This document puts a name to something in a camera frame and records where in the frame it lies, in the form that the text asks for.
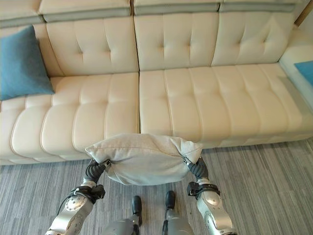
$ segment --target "black shoe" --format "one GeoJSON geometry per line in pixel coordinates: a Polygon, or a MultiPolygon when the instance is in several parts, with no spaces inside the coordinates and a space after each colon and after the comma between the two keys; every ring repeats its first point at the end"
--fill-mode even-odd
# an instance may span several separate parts
{"type": "Polygon", "coordinates": [[[175,193],[173,191],[168,191],[166,194],[166,210],[174,209],[175,207],[175,193]]]}
{"type": "Polygon", "coordinates": [[[142,224],[142,216],[141,216],[142,205],[141,205],[141,199],[139,196],[133,197],[132,208],[133,208],[133,214],[138,215],[138,217],[139,217],[138,226],[141,226],[141,224],[142,224]]]}

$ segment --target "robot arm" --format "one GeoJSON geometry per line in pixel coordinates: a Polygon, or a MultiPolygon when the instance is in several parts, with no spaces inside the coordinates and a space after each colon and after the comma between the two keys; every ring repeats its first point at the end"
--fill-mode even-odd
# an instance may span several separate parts
{"type": "Polygon", "coordinates": [[[80,233],[93,204],[105,195],[103,185],[97,185],[97,182],[109,165],[109,160],[101,164],[91,160],[86,169],[83,183],[70,192],[66,198],[64,209],[54,219],[45,235],[77,235],[80,233]]]}
{"type": "Polygon", "coordinates": [[[223,208],[220,191],[216,185],[210,184],[208,170],[202,158],[193,164],[184,158],[189,170],[196,176],[197,182],[190,182],[187,188],[189,196],[197,199],[198,210],[202,214],[210,235],[237,235],[231,219],[223,208]]]}

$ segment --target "gray carpet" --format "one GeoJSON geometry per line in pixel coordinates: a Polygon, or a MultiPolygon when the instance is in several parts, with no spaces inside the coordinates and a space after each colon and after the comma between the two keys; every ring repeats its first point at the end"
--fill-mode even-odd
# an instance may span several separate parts
{"type": "MultiPolygon", "coordinates": [[[[313,234],[313,139],[203,151],[210,179],[222,191],[224,207],[241,235],[313,234]]],[[[0,234],[43,235],[59,203],[81,183],[88,161],[2,166],[0,170],[0,234]]],[[[110,222],[131,214],[131,197],[143,201],[142,235],[160,235],[165,194],[177,192],[177,210],[196,235],[207,234],[185,188],[178,183],[123,186],[103,176],[106,196],[98,201],[81,234],[100,235],[110,222]]]]}

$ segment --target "teal throw pillow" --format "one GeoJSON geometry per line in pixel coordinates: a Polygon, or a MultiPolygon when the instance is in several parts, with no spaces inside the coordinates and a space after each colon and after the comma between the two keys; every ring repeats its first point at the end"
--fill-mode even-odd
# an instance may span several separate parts
{"type": "Polygon", "coordinates": [[[0,100],[54,94],[33,26],[0,39],[0,100]]]}
{"type": "Polygon", "coordinates": [[[294,64],[305,79],[313,86],[313,60],[294,64]]]}

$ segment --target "white pillow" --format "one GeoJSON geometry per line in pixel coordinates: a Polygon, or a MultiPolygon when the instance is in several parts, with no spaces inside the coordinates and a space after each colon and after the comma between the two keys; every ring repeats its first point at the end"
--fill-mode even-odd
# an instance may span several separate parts
{"type": "Polygon", "coordinates": [[[201,151],[201,144],[150,134],[121,134],[86,148],[98,163],[110,159],[108,176],[124,185],[180,181],[189,171],[183,158],[196,163],[201,151]]]}

